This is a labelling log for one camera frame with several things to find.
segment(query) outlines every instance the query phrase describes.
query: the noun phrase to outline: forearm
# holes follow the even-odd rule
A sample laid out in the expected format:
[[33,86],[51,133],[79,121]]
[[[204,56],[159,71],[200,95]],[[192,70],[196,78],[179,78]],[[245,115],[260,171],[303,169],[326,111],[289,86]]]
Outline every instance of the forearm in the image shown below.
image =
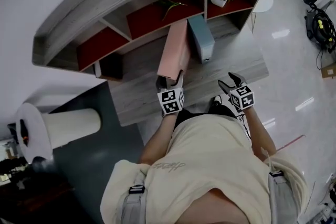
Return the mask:
[[251,107],[245,109],[244,113],[250,130],[254,155],[256,155],[261,161],[264,161],[266,156],[261,152],[261,148],[267,150],[269,156],[276,154],[277,149],[275,144],[261,123],[254,108]]
[[139,163],[152,165],[165,156],[172,137],[177,114],[170,114],[163,118],[160,127],[144,147]]

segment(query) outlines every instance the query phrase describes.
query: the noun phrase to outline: black pants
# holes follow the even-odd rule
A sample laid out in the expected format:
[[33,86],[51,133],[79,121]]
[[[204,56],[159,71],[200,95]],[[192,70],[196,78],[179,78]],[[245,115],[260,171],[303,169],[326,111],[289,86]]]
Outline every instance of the black pants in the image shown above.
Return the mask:
[[234,115],[234,113],[227,106],[215,103],[210,107],[208,113],[191,113],[187,109],[182,109],[179,112],[179,115],[177,116],[177,120],[176,120],[174,128],[176,128],[181,122],[184,122],[185,120],[191,119],[193,117],[201,116],[204,114],[223,115],[223,116],[229,116],[229,117],[236,119],[236,116]]

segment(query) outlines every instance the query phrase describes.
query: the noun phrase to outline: red shelf surface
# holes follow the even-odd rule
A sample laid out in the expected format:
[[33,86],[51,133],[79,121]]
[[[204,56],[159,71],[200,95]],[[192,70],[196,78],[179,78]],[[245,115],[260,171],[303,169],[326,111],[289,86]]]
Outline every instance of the red shelf surface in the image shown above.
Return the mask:
[[225,14],[239,12],[253,8],[253,6],[245,0],[233,0],[225,4],[224,7],[218,7],[208,1],[207,19],[219,17]]
[[136,39],[150,32],[168,26],[178,20],[186,19],[204,12],[196,0],[171,0],[185,5],[173,7],[164,20],[166,8],[155,2],[127,16],[132,39]]
[[105,28],[77,48],[79,71],[115,51],[129,41],[110,28]]

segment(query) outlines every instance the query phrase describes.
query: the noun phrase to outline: backpack strap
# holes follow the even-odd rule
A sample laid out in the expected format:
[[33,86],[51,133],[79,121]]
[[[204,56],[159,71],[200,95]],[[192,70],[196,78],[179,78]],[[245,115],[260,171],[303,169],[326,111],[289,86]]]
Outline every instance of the backpack strap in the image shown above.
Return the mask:
[[299,204],[283,171],[268,174],[271,224],[294,224],[299,217]]
[[145,224],[147,190],[146,175],[139,171],[134,186],[121,196],[117,208],[117,224]]

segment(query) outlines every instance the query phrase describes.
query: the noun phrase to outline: white cylindrical pedestal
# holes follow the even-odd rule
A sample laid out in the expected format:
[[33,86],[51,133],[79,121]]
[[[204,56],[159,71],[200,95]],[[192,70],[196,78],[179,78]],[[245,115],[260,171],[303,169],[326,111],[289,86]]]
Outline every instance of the white cylindrical pedestal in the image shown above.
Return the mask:
[[97,133],[100,129],[100,118],[94,109],[42,114],[42,118],[53,149]]
[[[21,136],[20,120],[24,121],[28,131],[28,145]],[[16,115],[17,139],[29,163],[37,156],[51,159],[54,148],[95,133],[100,125],[100,117],[94,109],[41,114],[32,104],[24,103]]]

